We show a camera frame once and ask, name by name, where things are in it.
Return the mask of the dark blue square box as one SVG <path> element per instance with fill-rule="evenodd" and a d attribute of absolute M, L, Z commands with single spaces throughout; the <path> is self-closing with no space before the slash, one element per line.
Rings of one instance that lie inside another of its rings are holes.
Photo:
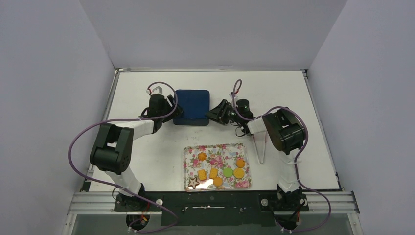
<path fill-rule="evenodd" d="M 208 118 L 174 118 L 173 123 L 178 126 L 207 126 Z"/>

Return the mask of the dark blue box lid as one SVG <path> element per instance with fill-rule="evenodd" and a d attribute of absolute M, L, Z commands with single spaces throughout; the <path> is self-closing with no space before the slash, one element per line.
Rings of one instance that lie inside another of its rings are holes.
<path fill-rule="evenodd" d="M 184 109 L 182 118 L 207 118 L 210 108 L 208 90 L 176 90 L 179 105 Z"/>

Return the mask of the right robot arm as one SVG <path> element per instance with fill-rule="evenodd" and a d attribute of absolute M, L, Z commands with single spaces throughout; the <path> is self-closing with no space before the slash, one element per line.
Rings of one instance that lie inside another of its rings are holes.
<path fill-rule="evenodd" d="M 250 103 L 246 99 L 236 101 L 231 105 L 227 100 L 206 112 L 205 116 L 219 124 L 236 124 L 245 135 L 265 134 L 269 137 L 274 148 L 283 152 L 280 156 L 280 169 L 277 188 L 283 192 L 277 195 L 278 205 L 285 210 L 296 204 L 294 191 L 300 189 L 298 174 L 298 158 L 291 155 L 293 150 L 303 150 L 308 141 L 308 134 L 298 115 L 287 107 L 277 107 L 255 117 L 251 112 Z"/>

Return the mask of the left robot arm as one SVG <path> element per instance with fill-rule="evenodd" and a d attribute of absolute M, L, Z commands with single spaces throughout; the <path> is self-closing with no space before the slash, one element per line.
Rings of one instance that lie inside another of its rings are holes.
<path fill-rule="evenodd" d="M 139 211 L 146 205 L 143 184 L 135 177 L 129 164 L 132 158 L 133 141 L 156 133 L 163 123 L 180 116 L 183 108 L 178 104 L 178 95 L 150 95 L 149 106 L 138 120 L 119 124 L 103 123 L 93 144 L 90 163 L 105 172 L 113 180 L 120 193 L 127 196 L 127 204 Z"/>

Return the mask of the pink cat paw tongs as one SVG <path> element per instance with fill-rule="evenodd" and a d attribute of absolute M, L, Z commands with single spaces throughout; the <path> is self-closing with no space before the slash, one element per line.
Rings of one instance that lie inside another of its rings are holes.
<path fill-rule="evenodd" d="M 264 164 L 264 158 L 265 158 L 265 152 L 266 152 L 267 134 L 265 132 L 254 134 L 253 142 L 254 142 L 258 162 L 262 165 Z"/>

